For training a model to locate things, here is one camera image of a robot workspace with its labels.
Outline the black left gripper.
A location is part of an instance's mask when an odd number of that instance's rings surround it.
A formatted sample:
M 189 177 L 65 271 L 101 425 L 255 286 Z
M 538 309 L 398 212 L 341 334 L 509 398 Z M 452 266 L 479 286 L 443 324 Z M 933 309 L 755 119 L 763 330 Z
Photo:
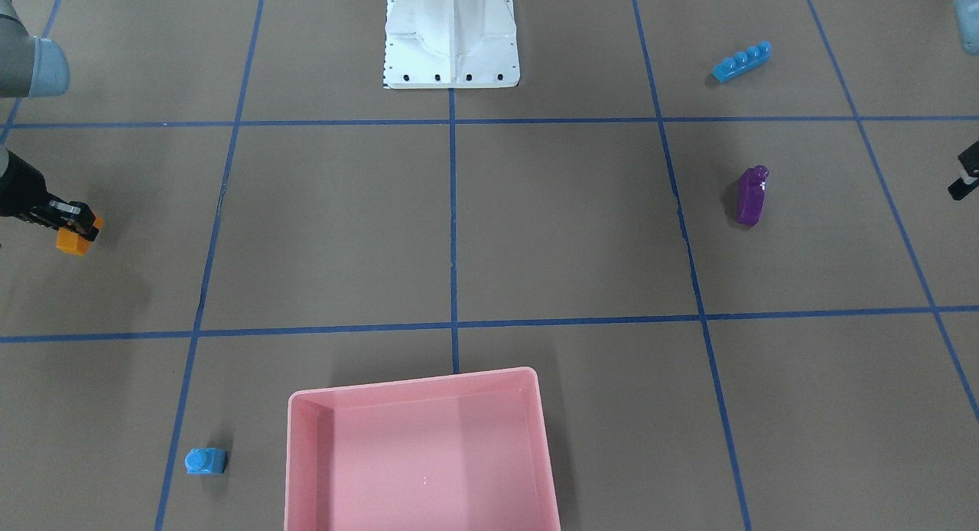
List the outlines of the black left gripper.
M 958 162 L 961 165 L 961 177 L 948 186 L 948 195 L 952 200 L 961 202 L 979 186 L 979 141 L 962 151 L 958 155 Z

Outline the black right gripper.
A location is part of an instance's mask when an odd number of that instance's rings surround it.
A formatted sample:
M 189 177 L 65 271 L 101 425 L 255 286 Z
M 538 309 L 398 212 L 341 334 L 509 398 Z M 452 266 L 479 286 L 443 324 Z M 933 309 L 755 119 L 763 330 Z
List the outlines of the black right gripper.
M 93 242 L 100 233 L 100 217 L 81 202 L 52 199 L 44 176 L 13 151 L 2 151 L 1 217 L 15 217 L 34 224 L 49 224 Z

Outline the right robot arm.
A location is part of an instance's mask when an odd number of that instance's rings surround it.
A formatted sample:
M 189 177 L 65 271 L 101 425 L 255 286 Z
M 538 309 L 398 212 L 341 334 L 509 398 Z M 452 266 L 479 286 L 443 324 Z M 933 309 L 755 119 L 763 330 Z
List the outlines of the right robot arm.
M 70 87 L 62 47 L 31 35 L 13 0 L 1 0 L 1 96 L 3 99 L 60 96 Z M 60 251 L 84 253 L 104 220 L 83 202 L 66 202 L 49 192 L 44 175 L 6 147 L 1 148 L 1 214 L 58 232 Z

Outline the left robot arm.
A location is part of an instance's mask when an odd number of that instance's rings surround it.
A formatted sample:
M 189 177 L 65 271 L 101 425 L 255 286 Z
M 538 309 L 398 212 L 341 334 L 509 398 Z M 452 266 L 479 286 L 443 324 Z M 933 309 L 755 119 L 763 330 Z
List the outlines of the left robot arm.
M 978 56 L 978 0 L 954 0 L 959 43 L 968 56 Z M 958 155 L 961 165 L 959 178 L 948 186 L 952 200 L 959 202 L 974 192 L 978 186 L 978 141 Z

